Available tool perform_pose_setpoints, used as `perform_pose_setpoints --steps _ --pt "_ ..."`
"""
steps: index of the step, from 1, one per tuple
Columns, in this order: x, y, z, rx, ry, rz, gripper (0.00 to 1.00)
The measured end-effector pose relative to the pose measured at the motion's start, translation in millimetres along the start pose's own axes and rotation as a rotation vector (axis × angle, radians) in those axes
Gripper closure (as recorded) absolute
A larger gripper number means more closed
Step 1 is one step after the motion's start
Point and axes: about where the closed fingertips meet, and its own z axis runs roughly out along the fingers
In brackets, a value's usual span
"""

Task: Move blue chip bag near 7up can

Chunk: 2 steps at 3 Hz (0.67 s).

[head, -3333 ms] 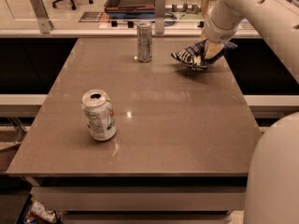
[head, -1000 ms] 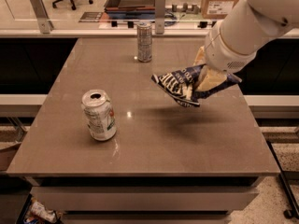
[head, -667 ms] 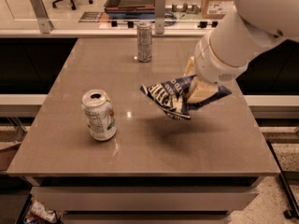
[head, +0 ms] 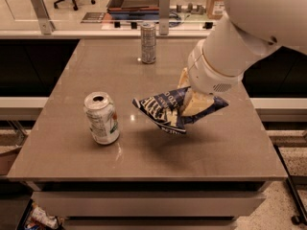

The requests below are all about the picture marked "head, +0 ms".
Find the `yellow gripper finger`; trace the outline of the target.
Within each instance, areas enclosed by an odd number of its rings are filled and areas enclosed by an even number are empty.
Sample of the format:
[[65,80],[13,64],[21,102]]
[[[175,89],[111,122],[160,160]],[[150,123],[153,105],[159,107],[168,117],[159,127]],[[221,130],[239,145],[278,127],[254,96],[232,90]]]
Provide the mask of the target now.
[[202,94],[189,88],[181,107],[182,116],[193,116],[208,108],[214,103],[214,98],[209,94]]
[[181,75],[180,75],[177,87],[184,88],[184,87],[189,87],[189,86],[190,86],[190,81],[189,81],[189,76],[188,76],[188,69],[183,68],[181,71]]

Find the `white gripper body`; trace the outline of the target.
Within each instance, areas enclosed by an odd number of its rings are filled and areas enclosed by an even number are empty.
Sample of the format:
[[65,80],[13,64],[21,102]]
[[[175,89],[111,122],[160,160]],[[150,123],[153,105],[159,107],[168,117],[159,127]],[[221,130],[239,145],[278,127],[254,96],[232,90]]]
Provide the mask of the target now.
[[201,93],[216,94],[224,93],[236,86],[243,75],[226,76],[215,70],[205,58],[203,52],[204,39],[200,40],[187,61],[187,73],[191,87]]

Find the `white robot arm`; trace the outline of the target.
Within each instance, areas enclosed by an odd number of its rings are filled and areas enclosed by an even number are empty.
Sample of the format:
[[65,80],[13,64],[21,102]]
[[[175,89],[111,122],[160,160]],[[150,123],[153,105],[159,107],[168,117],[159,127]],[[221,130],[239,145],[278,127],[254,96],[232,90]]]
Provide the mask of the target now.
[[179,85],[190,89],[180,108],[193,116],[242,80],[245,71],[280,47],[307,54],[307,0],[224,0],[224,15],[197,43]]

